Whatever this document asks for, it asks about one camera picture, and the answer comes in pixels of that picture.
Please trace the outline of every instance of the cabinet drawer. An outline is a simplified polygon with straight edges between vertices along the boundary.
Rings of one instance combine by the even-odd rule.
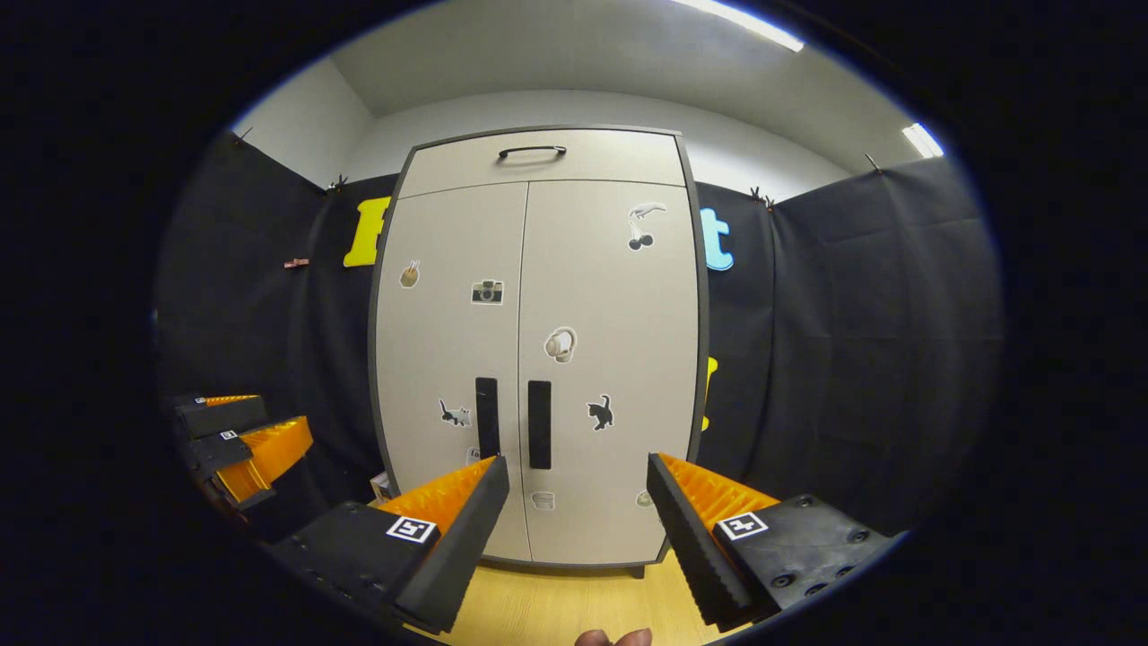
[[[532,146],[553,148],[499,151]],[[414,153],[400,197],[507,181],[608,179],[684,186],[669,134],[626,130],[532,130],[463,139]]]

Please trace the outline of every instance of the white cabinet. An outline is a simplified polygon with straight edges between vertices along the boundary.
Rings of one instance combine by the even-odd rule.
[[[528,149],[499,156],[507,148]],[[623,129],[412,150],[372,303],[393,493],[497,451],[511,491],[484,555],[661,558],[646,456],[692,458],[704,404],[705,258],[688,168],[678,137]]]

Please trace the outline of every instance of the drawer handle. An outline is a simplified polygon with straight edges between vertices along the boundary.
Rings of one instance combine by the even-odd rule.
[[[474,407],[479,417],[479,457],[498,456],[498,380],[474,379]]]
[[[522,146],[521,148],[506,148],[505,150],[498,150],[498,158],[506,158],[506,155],[511,153],[518,153],[520,150],[556,150],[559,155],[566,154],[566,146]]]
[[[530,468],[550,468],[550,382],[527,382],[526,425]]]

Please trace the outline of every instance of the ceiling light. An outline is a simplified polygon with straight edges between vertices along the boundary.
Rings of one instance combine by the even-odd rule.
[[[939,157],[945,154],[945,151],[940,149],[940,146],[937,145],[937,140],[932,138],[932,134],[929,134],[929,131],[925,130],[920,123],[914,123],[901,132],[903,132],[905,138],[913,143],[913,147],[921,153],[921,156],[929,158]]]
[[[783,47],[786,47],[789,49],[792,49],[794,52],[800,52],[801,47],[805,47],[805,42],[801,42],[797,38],[793,38],[792,36],[785,33],[784,31],[777,29],[776,26],[767,22],[763,22],[761,20],[758,20],[748,14],[738,11],[732,7],[727,7],[726,5],[714,2],[713,0],[674,0],[674,2],[677,2],[680,5],[688,5],[690,7],[693,7],[695,9],[700,9],[707,14],[713,14],[718,17],[726,18],[731,23],[737,23],[744,26],[745,29],[754,33],[765,36],[766,38],[773,40],[774,42]]]

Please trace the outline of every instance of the sticker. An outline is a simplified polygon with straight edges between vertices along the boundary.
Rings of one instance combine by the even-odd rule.
[[[642,219],[656,210],[666,211],[668,209],[661,202],[643,202],[630,209],[629,217]]]
[[[447,411],[447,405],[439,400],[439,408],[442,408],[442,421],[450,422],[456,427],[470,427],[471,426],[471,412],[466,408],[458,407],[455,411]]]
[[[723,251],[720,235],[729,235],[729,223],[718,219],[712,208],[701,209],[701,239],[706,244],[706,266],[726,271],[734,266],[734,254]]]
[[[419,281],[419,264],[421,259],[412,259],[406,268],[398,274],[398,283],[403,286],[404,289],[410,289],[414,286],[414,282]]]
[[[737,540],[747,536],[761,534],[769,529],[766,527],[766,523],[761,522],[761,519],[753,514],[753,512],[747,512],[739,516],[734,516],[732,519],[726,519],[718,524],[721,526],[722,531],[726,532],[726,536],[728,536],[730,540]]]
[[[638,228],[638,225],[634,224],[633,219],[629,220],[629,225],[630,225],[630,241],[629,241],[629,244],[630,244],[631,249],[638,250],[642,247],[652,247],[653,246],[653,235],[651,235],[651,234],[642,231],[641,228]]]
[[[534,508],[540,512],[554,511],[554,495],[549,491],[536,491],[532,493],[530,503],[533,503]]]
[[[569,364],[574,357],[574,347],[577,345],[577,335],[571,328],[558,328],[550,334],[542,349],[558,364]]]
[[[610,410],[610,396],[602,396],[602,404],[587,404],[587,408],[590,410],[589,418],[596,418],[598,420],[598,426],[594,428],[595,431],[600,431],[606,427],[614,426],[614,412]]]
[[[503,281],[488,279],[471,285],[471,302],[502,304]]]
[[[426,543],[430,532],[434,531],[434,528],[435,524],[430,521],[420,521],[418,519],[400,516],[398,520],[395,521],[395,524],[390,526],[390,529],[387,530],[387,536],[410,540],[411,543]]]

